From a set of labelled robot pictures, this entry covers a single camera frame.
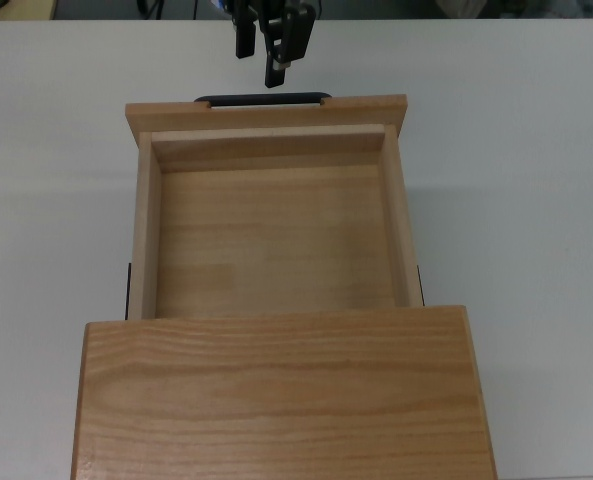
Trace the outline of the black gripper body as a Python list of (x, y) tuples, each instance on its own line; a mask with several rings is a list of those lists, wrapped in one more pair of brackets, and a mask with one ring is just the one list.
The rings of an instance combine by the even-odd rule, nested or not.
[(243, 18), (250, 16), (259, 18), (264, 15), (268, 18), (278, 18), (283, 15), (287, 8), (294, 8), (298, 11), (309, 9), (314, 12), (314, 17), (321, 16), (320, 1), (300, 0), (258, 0), (258, 1), (234, 1), (228, 2), (228, 14), (232, 18)]

